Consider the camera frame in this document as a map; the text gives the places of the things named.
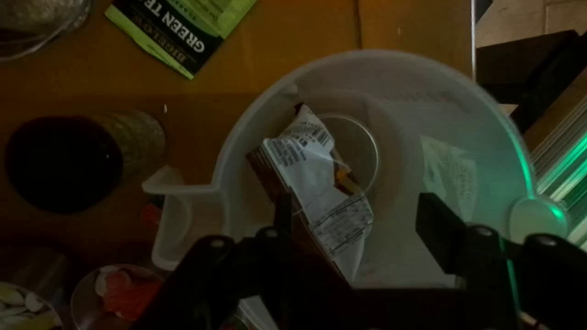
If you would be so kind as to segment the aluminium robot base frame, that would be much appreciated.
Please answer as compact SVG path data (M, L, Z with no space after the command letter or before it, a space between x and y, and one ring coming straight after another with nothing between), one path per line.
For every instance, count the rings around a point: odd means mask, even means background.
M514 210L512 238L569 236L585 218L587 34L558 31L477 49L477 80L510 113L536 170L539 201Z

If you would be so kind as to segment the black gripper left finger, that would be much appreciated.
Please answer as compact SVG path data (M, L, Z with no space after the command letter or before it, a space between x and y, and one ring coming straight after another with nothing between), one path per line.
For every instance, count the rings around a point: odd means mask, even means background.
M275 201L273 223L253 236L194 241L134 330L220 330L259 296L279 330L356 330L356 295L317 252L293 241L293 196Z

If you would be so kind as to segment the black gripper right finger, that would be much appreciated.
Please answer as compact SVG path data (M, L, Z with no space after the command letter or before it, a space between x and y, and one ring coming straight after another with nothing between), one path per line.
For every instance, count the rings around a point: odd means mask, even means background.
M416 232L448 274L464 280L466 330L587 330L587 252L536 232L515 243L488 225L464 223L437 194L420 192Z

